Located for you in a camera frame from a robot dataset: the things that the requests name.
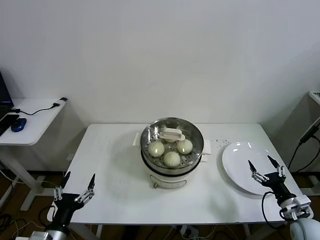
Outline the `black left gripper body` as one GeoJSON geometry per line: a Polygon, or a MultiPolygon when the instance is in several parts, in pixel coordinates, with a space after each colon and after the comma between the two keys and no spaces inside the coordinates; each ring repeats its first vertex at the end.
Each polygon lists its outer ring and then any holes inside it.
{"type": "Polygon", "coordinates": [[[84,207],[84,202],[79,194],[63,193],[61,199],[54,200],[56,206],[55,215],[52,218],[54,225],[69,225],[75,211],[84,207]]]}

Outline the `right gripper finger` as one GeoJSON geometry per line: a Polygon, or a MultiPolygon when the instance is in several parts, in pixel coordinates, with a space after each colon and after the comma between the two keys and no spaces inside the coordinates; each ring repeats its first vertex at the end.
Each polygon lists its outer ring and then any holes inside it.
{"type": "Polygon", "coordinates": [[[248,160],[248,164],[249,164],[249,168],[251,171],[251,177],[258,183],[262,183],[262,182],[266,182],[269,180],[269,178],[265,175],[260,174],[256,168],[254,167],[254,165],[252,164],[252,162],[250,160],[248,160]]]}
{"type": "Polygon", "coordinates": [[[267,156],[271,164],[274,166],[274,168],[277,170],[278,176],[279,177],[286,177],[284,166],[279,165],[279,163],[272,158],[270,155],[267,156]]]}

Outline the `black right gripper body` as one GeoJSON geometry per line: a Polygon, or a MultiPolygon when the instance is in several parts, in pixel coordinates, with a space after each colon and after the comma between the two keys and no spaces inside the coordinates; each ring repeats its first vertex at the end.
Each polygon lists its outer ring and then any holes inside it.
{"type": "Polygon", "coordinates": [[[270,188],[278,203],[283,203],[286,200],[295,197],[295,194],[291,193],[285,185],[285,176],[279,176],[278,172],[272,172],[265,175],[268,178],[262,182],[264,187],[270,188]]]}

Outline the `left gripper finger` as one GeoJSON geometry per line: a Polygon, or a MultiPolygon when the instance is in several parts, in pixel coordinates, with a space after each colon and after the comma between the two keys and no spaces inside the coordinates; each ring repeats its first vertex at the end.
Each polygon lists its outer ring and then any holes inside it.
{"type": "Polygon", "coordinates": [[[68,171],[66,173],[66,175],[62,178],[60,184],[53,189],[53,200],[54,201],[62,200],[63,189],[66,186],[66,184],[70,178],[70,175],[71,175],[71,172],[68,171]]]}
{"type": "Polygon", "coordinates": [[[95,192],[94,192],[95,177],[96,177],[96,174],[94,173],[88,184],[87,189],[83,193],[81,193],[79,196],[77,196],[74,199],[74,202],[88,203],[92,199],[92,197],[95,195],[95,192]]]}

